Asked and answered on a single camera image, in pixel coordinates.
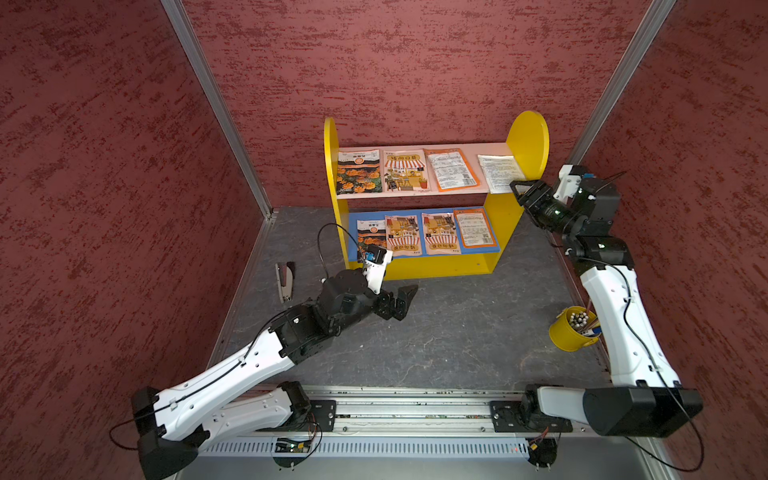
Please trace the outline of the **sunflower shop seed bag top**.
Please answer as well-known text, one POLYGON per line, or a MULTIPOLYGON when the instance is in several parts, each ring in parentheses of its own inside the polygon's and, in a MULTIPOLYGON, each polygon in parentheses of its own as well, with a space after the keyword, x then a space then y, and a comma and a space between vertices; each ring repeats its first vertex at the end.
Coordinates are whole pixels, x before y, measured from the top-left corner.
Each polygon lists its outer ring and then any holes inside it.
POLYGON ((388 191, 423 192, 430 190, 424 151, 384 150, 384 182, 388 191))

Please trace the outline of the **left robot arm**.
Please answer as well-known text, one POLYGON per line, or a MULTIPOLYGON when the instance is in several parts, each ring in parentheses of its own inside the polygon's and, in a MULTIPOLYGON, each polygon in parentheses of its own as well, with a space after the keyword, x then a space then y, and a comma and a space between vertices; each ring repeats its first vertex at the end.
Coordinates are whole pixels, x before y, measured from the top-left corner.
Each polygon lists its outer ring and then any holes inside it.
POLYGON ((307 425, 311 403, 297 382, 284 382, 251 400, 242 394, 328 347, 371 314, 402 320, 418 288, 395 293, 370 282, 364 269, 327 279, 319 296, 275 315, 236 353, 174 387, 145 387, 131 398, 136 449, 147 479, 166 479, 199 452, 241 433, 307 425))

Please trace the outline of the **white seed bag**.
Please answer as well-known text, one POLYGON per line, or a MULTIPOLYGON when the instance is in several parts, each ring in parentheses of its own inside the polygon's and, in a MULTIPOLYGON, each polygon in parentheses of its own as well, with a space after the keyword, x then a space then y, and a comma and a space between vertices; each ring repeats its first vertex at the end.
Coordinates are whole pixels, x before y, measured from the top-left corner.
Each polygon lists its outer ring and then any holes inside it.
POLYGON ((514 156, 478 155, 478 161, 491 194, 511 193, 513 181, 526 181, 514 156))

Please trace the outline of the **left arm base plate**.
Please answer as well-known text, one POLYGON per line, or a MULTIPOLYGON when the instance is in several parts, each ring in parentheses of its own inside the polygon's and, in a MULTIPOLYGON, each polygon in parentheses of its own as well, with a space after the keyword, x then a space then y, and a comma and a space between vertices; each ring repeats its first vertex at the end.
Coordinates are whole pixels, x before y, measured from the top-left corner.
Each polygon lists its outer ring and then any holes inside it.
POLYGON ((334 430, 337 402, 335 400, 311 399, 311 410, 302 420, 289 420, 285 424, 262 429, 262 432, 304 432, 312 433, 318 423, 324 433, 334 430))

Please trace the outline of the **orange bordered seed bag top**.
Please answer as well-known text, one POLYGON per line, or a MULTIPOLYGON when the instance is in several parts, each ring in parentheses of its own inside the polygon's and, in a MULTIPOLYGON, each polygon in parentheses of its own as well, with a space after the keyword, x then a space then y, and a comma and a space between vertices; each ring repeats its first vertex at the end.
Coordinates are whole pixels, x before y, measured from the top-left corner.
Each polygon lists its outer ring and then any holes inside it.
POLYGON ((425 149, 440 192, 473 188, 479 180, 459 148, 425 149))

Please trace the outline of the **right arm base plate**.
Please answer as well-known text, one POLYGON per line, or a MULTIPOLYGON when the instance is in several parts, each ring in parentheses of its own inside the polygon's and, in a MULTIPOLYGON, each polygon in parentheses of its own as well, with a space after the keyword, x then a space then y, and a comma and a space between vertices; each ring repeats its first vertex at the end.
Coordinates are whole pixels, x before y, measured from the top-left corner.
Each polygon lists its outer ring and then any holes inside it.
POLYGON ((537 409, 531 410, 522 401, 491 401, 489 407, 495 433, 538 435, 574 431, 570 420, 544 415, 537 409))

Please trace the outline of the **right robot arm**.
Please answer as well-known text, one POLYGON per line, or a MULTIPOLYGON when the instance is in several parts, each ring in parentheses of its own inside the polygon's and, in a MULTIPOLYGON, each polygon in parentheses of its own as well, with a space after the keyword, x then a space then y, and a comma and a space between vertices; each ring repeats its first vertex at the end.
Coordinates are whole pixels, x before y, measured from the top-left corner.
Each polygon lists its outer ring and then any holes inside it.
POLYGON ((642 304, 627 244, 611 234, 620 195, 592 175, 568 193, 570 203, 541 180, 510 184, 534 224, 562 239, 589 295, 609 356, 611 386, 539 386, 533 408, 586 424, 602 436, 667 438, 702 410, 695 389, 682 386, 642 304))

